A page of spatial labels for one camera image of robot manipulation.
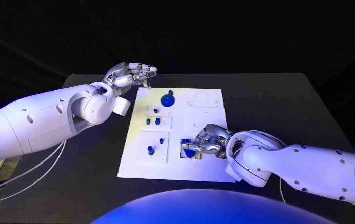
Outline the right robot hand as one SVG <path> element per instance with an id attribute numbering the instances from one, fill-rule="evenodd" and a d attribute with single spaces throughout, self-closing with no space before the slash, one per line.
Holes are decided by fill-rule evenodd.
<path id="1" fill-rule="evenodd" d="M 233 136 L 234 132 L 227 128 L 217 124 L 207 124 L 195 137 L 195 141 L 181 142 L 181 148 L 204 154 L 215 154 L 218 159 L 227 159 L 227 145 Z"/>

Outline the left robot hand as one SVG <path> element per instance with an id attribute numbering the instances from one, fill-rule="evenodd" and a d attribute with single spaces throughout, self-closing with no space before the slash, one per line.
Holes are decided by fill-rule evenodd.
<path id="1" fill-rule="evenodd" d="M 135 85 L 143 85 L 149 90 L 149 79 L 158 75 L 158 68 L 142 63 L 122 62 L 109 70 L 103 82 L 110 85 L 116 96 L 122 96 Z"/>

